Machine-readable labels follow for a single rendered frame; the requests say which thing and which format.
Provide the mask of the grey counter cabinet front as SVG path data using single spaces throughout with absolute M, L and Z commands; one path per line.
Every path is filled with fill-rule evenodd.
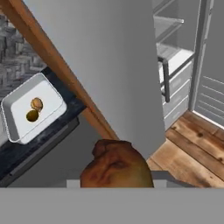
M 99 139 L 79 116 L 52 137 L 43 133 L 27 145 L 6 143 L 0 149 L 0 187 L 65 187 L 80 177 Z

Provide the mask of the grey fridge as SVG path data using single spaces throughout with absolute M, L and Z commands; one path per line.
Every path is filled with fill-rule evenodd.
M 200 0 L 24 3 L 119 139 L 149 157 L 166 131 L 158 56 L 193 52 Z M 157 43 L 154 16 L 184 23 Z

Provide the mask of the white fridge drawer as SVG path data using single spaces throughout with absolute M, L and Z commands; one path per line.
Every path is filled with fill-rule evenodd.
M 164 128 L 170 126 L 185 112 L 187 97 L 190 89 L 193 63 L 189 62 L 170 80 L 170 101 L 166 102 L 162 97 L 164 111 Z

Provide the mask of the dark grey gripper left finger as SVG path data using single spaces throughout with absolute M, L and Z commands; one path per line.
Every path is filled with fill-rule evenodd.
M 67 188 L 80 188 L 81 184 L 80 184 L 80 181 L 78 179 L 69 179 L 66 182 L 66 187 Z

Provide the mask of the grey fridge door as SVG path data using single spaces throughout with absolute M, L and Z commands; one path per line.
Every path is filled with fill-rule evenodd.
M 224 0 L 202 0 L 190 110 L 224 130 Z

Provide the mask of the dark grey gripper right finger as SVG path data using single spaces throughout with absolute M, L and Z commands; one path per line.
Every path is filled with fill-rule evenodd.
M 155 188 L 181 188 L 192 185 L 175 179 L 168 171 L 152 171 L 151 176 Z

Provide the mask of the dark grey fridge rail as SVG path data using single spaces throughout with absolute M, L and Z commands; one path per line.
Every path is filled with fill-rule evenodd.
M 158 56 L 157 61 L 162 65 L 159 71 L 160 86 L 164 90 L 162 95 L 166 102 L 170 101 L 170 81 L 183 67 L 194 58 L 194 53 L 187 50 L 180 50 L 171 59 Z

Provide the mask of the wooden side panel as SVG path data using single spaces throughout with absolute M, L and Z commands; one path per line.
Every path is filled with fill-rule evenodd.
M 96 107 L 85 88 L 65 62 L 53 42 L 23 0 L 0 0 L 0 10 L 30 43 L 40 58 L 56 73 L 66 86 L 85 104 L 81 112 L 102 138 L 118 140 L 102 112 Z

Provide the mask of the glass fridge shelf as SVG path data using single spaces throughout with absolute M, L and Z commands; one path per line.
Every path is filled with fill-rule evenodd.
M 173 34 L 183 23 L 183 19 L 154 16 L 156 42 L 161 42 Z

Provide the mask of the white tupperware container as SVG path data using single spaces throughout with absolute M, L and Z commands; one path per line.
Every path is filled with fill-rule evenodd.
M 42 101 L 43 108 L 38 119 L 29 122 L 26 115 L 34 98 Z M 9 141 L 28 144 L 67 111 L 67 104 L 53 84 L 36 73 L 2 99 L 1 110 Z

